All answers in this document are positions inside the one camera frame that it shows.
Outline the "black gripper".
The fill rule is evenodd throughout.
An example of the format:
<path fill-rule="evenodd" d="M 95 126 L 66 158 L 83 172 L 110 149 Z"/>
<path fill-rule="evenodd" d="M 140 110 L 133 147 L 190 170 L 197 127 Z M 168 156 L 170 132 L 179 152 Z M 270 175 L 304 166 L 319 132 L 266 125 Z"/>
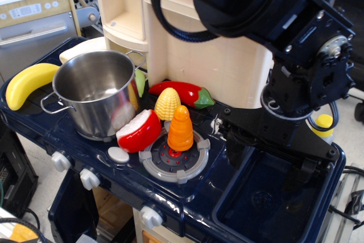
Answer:
<path fill-rule="evenodd" d="M 287 167 L 283 191 L 328 187 L 338 149 L 326 143 L 307 125 L 308 113 L 282 117 L 269 109 L 225 107 L 220 111 L 220 132 L 226 139 L 226 153 L 231 166 L 239 169 L 247 147 L 292 161 Z"/>

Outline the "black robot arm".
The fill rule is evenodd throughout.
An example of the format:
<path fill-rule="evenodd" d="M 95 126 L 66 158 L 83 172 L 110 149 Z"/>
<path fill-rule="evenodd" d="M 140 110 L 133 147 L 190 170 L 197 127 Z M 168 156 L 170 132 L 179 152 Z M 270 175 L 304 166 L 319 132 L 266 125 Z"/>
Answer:
<path fill-rule="evenodd" d="M 337 113 L 354 81 L 352 23 L 328 0 L 193 0 L 205 31 L 186 32 L 163 15 L 161 0 L 151 0 L 161 25 L 186 42 L 217 37 L 247 37 L 270 50 L 274 67 L 262 90 L 259 109 L 230 108 L 221 131 L 231 162 L 250 145 L 292 161 L 286 188 L 295 189 L 324 172 L 339 152 L 315 135 L 311 114 L 323 105 Z"/>

